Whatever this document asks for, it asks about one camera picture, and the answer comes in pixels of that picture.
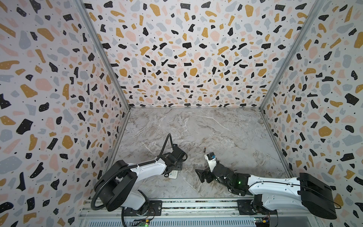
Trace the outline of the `white remote control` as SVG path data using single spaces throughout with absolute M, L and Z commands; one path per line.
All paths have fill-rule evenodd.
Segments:
M 177 176 L 178 176 L 178 170 L 173 170 L 169 173 L 169 176 L 168 178 L 170 179 L 177 179 Z

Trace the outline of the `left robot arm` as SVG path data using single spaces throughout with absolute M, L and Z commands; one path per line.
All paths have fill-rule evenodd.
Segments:
M 91 209 L 98 211 L 105 208 L 107 211 L 114 211 L 122 207 L 134 210 L 137 215 L 146 214 L 149 199 L 141 190 L 133 190 L 134 185 L 153 176 L 169 177 L 187 158 L 188 155 L 178 145 L 173 144 L 171 153 L 162 153 L 151 161 L 140 164 L 117 161 L 94 186 Z

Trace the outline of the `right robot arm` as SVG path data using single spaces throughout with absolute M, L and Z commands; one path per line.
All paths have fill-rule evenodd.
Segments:
M 331 187 L 308 173 L 292 178 L 266 178 L 236 173 L 220 163 L 195 172 L 202 183 L 217 181 L 234 195 L 253 196 L 248 214 L 303 210 L 323 219 L 337 219 Z

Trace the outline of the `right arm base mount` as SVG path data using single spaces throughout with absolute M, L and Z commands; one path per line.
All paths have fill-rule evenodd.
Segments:
M 262 205 L 261 201 L 253 199 L 237 200 L 237 209 L 240 215 L 276 215 L 276 210 L 268 210 Z

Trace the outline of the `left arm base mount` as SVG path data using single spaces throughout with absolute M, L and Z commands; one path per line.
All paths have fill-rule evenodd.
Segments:
M 124 210 L 124 216 L 126 216 L 126 217 L 143 217 L 143 216 L 156 217 L 156 216 L 161 216 L 162 205 L 163 205 L 162 200 L 147 201 L 138 210 L 134 210 L 132 208 L 127 207 Z

